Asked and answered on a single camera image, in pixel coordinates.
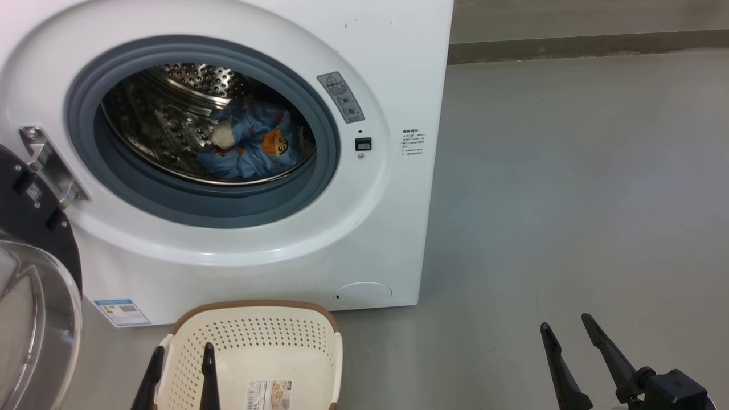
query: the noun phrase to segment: metal hinge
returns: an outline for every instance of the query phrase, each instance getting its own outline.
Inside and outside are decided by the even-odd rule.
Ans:
[[[48,186],[58,198],[61,209],[68,208],[73,201],[89,200],[88,195],[58,156],[42,129],[22,127],[20,138],[31,155],[28,166],[48,182]]]

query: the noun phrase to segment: blue cloth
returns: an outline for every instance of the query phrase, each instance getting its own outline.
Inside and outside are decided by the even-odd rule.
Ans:
[[[235,142],[227,152],[214,145],[198,151],[200,163],[217,178],[272,177],[301,160],[298,133],[283,107],[245,98],[231,101],[210,117],[218,121],[231,117]]]

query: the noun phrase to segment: front-load washing machine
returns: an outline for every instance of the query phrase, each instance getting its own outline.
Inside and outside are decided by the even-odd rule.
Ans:
[[[61,201],[116,326],[417,303],[451,0],[2,9],[0,143]]]

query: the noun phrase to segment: white front panel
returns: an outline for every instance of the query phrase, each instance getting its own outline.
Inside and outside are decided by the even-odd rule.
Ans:
[[[450,1],[417,7],[405,0],[253,2],[257,7],[98,1],[50,18],[75,2],[42,9],[16,4],[0,17],[8,35],[0,40],[0,105],[7,107],[0,114],[0,142],[24,155],[17,128],[44,127],[89,191],[92,201],[68,210],[89,299],[132,299],[154,324],[202,303],[239,298],[297,299],[337,309],[333,293],[352,282],[392,289],[387,302],[373,307],[417,301]],[[48,18],[15,48],[19,32]],[[240,42],[286,64],[320,92],[335,111],[342,156],[317,201],[277,223],[215,230],[153,217],[96,181],[66,135],[68,89],[110,47],[163,34]],[[316,80],[331,71],[346,78],[366,121],[342,121]],[[354,152],[357,136],[373,138],[373,151],[361,160]]]

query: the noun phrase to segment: gray warning sticker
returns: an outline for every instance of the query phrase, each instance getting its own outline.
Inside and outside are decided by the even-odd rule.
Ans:
[[[339,107],[339,112],[342,113],[345,123],[356,123],[357,121],[365,120],[365,114],[359,108],[359,103],[342,78],[342,74],[334,71],[333,73],[322,74],[316,79],[327,90],[332,100],[334,100],[334,104],[337,104],[337,107]]]

